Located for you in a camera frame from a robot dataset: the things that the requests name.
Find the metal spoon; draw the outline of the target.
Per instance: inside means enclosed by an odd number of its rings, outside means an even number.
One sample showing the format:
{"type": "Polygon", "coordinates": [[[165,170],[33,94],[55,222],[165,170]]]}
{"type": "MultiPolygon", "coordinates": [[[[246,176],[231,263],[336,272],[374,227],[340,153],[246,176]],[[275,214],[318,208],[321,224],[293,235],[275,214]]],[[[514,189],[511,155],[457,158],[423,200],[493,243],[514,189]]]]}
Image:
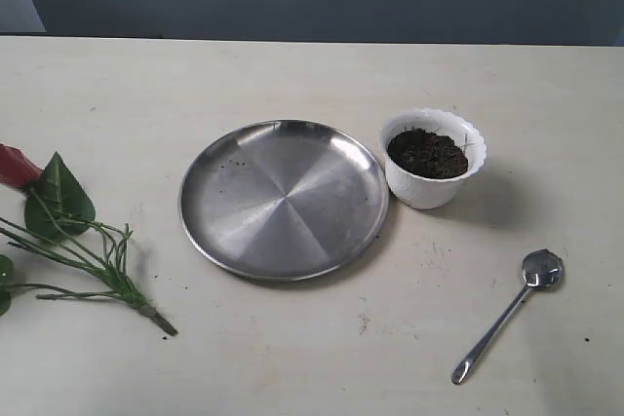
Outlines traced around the metal spoon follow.
{"type": "Polygon", "coordinates": [[[536,290],[556,289],[563,282],[565,267],[559,255],[542,248],[529,253],[523,259],[521,273],[524,281],[522,288],[488,331],[454,368],[450,375],[453,385],[462,385],[470,377],[499,329],[526,297],[536,290]]]}

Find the round stainless steel plate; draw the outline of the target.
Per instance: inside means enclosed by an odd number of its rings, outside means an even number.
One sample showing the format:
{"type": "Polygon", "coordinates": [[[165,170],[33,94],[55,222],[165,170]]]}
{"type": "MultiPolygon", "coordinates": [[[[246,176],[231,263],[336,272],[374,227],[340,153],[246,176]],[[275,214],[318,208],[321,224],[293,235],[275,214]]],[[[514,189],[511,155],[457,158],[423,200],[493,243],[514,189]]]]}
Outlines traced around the round stainless steel plate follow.
{"type": "Polygon", "coordinates": [[[242,278],[295,282],[352,262],[389,208],[384,171],[348,134],[274,120],[230,132],[189,166],[178,207],[191,244],[242,278]]]}

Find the white scalloped plastic pot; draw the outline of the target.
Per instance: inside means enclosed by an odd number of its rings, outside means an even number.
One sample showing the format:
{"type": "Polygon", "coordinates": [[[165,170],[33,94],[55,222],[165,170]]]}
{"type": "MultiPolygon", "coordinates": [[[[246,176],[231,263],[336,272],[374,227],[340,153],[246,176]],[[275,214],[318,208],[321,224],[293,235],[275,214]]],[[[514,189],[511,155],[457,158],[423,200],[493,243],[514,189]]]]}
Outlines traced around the white scalloped plastic pot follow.
{"type": "Polygon", "coordinates": [[[389,189],[401,202],[420,210],[438,208],[452,200],[464,182],[479,172],[488,153],[483,136],[471,122],[439,109],[414,108],[400,112],[384,123],[379,138],[389,189]],[[396,135],[411,129],[451,138],[467,158],[467,171],[453,178],[432,179],[401,168],[389,156],[387,148],[396,135]]]}

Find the artificial red flower stem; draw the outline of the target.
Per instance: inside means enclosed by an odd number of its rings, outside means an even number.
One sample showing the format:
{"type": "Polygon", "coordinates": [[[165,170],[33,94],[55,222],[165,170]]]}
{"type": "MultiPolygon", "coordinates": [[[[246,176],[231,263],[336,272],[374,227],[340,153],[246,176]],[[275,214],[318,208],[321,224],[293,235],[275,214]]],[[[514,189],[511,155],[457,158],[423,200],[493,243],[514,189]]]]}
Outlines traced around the artificial red flower stem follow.
{"type": "Polygon", "coordinates": [[[39,300],[118,301],[155,323],[166,335],[178,335],[131,279],[130,226],[117,228],[96,219],[92,200],[59,153],[41,169],[18,148],[3,144],[1,184],[25,198],[21,225],[1,219],[1,235],[10,246],[79,270],[104,285],[101,291],[74,291],[52,284],[20,283],[15,279],[13,261],[3,254],[2,314],[11,308],[15,293],[32,289],[39,292],[39,300]]]}

